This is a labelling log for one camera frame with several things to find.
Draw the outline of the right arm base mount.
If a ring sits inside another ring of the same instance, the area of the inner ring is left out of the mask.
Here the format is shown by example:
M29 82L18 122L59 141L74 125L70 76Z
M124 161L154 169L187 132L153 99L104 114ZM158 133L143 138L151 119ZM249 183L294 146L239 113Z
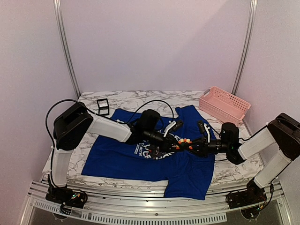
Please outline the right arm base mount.
M249 206L256 203L267 201L264 188L254 189L253 187L244 191L232 191L226 195L226 203L230 209Z

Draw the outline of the blue printed t-shirt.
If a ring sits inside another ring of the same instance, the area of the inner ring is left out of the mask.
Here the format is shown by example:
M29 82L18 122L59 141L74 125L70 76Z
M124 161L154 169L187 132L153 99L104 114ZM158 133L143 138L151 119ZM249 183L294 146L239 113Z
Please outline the blue printed t-shirt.
M152 157L149 147L147 141L127 145L98 136L81 174L126 180L166 180L165 197L205 199L213 177L213 154L198 157L181 151Z

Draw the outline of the orange yellow flower brooch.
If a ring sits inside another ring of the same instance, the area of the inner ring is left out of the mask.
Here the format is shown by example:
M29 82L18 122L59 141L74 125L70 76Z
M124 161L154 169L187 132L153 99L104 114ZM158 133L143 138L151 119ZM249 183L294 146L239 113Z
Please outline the orange yellow flower brooch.
M177 150L192 150L193 149L193 142L189 138L181 138L177 145Z

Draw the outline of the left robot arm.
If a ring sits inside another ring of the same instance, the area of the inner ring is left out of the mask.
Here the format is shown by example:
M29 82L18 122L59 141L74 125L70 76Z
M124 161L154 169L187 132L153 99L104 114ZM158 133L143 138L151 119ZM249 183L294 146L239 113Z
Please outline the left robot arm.
M134 145L148 141L162 152L173 152L178 144L170 134L182 126L181 121L171 120L160 133L155 130L160 114L154 110L146 110L135 122L117 122L88 109L82 102L75 101L53 123L53 132L49 132L52 141L49 187L51 195L59 203L70 199L67 187L67 170L73 150L79 145L86 133L96 134Z

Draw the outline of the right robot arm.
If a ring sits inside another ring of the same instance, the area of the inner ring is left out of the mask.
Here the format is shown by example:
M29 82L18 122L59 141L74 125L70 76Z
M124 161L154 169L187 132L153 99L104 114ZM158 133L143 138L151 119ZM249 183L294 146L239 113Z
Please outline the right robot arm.
M189 150L204 157L209 153L225 153L228 161L239 165L253 155L276 144L279 148L266 166L247 184L242 200L253 204L263 189L300 155L300 123L285 113L279 114L244 143L239 141L239 129L233 123L222 124L220 139L208 136L193 140Z

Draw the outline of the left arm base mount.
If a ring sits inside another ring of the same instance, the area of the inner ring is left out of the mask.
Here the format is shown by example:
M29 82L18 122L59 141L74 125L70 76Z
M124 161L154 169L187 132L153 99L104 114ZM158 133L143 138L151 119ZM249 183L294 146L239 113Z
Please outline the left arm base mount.
M67 187L49 187L45 199L59 203L62 206L82 209L88 200L88 196L81 190L72 190Z

